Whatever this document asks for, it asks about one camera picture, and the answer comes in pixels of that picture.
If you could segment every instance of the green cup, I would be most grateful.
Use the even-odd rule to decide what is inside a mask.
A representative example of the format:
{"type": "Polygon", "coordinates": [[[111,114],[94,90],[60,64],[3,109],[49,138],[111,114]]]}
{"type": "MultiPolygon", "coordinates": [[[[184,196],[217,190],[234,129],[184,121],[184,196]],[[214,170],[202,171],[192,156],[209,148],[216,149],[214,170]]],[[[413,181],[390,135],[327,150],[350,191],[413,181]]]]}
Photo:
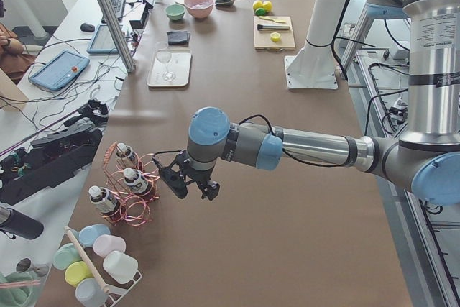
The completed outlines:
{"type": "Polygon", "coordinates": [[[81,257],[73,244],[64,244],[57,250],[52,264],[59,270],[67,269],[74,262],[80,262],[81,257]]]}
{"type": "MultiPolygon", "coordinates": [[[[4,277],[0,273],[0,283],[21,282],[23,280],[36,280],[35,272],[13,272],[4,277]]],[[[40,286],[30,285],[27,287],[0,289],[0,306],[2,307],[25,307],[35,303],[38,298],[40,286]]]]}

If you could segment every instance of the table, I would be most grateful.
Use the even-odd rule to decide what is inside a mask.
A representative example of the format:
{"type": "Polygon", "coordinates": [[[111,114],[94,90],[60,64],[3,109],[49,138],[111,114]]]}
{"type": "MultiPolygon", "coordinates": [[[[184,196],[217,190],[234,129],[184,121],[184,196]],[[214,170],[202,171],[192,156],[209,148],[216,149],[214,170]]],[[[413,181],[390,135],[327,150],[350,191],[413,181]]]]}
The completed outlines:
{"type": "MultiPolygon", "coordinates": [[[[264,114],[286,128],[362,135],[344,81],[337,91],[286,89],[284,53],[253,47],[252,1],[173,23],[162,11],[173,0],[157,0],[71,227],[102,222],[84,191],[104,183],[101,160],[112,142],[139,154],[183,149],[190,117],[204,106],[223,109],[233,122],[264,114]],[[148,89],[153,46],[171,29],[191,32],[190,84],[148,89]]],[[[301,48],[314,0],[271,1],[274,15],[291,16],[301,48]]],[[[411,305],[371,175],[283,159],[274,172],[218,162],[213,179],[221,192],[212,202],[197,188],[179,200],[160,182],[150,223],[111,227],[144,276],[119,306],[411,305]]],[[[38,306],[78,306],[63,276],[52,270],[38,306]]]]}

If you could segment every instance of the blue tablet case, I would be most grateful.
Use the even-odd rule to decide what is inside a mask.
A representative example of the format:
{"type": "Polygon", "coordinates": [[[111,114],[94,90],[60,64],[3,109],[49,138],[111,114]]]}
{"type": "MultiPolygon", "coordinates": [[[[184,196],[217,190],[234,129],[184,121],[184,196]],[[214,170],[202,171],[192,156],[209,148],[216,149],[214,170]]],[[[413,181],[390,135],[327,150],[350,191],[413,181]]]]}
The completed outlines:
{"type": "Polygon", "coordinates": [[[89,59],[68,50],[63,50],[42,69],[29,78],[37,84],[51,91],[64,88],[88,66],[89,59]]]}
{"type": "Polygon", "coordinates": [[[88,43],[86,52],[89,54],[108,55],[118,53],[107,24],[100,24],[97,26],[91,41],[88,43]]]}

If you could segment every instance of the green bowl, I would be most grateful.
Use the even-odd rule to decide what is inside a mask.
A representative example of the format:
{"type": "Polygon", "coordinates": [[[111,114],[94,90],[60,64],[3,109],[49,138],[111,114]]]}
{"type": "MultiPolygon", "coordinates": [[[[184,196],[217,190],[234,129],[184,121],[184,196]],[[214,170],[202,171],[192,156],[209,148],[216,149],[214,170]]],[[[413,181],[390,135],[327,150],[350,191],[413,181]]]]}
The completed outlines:
{"type": "Polygon", "coordinates": [[[184,17],[185,7],[179,4],[169,5],[165,13],[172,21],[178,21],[184,17]]]}

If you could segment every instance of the computer mouse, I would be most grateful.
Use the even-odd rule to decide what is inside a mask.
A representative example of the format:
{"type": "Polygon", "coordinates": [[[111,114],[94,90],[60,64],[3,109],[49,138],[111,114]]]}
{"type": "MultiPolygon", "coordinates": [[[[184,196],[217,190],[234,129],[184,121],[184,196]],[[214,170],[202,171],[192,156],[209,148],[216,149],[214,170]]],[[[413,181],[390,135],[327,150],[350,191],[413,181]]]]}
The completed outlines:
{"type": "Polygon", "coordinates": [[[83,23],[80,26],[80,30],[82,32],[94,32],[94,26],[92,24],[89,24],[89,23],[83,23]]]}

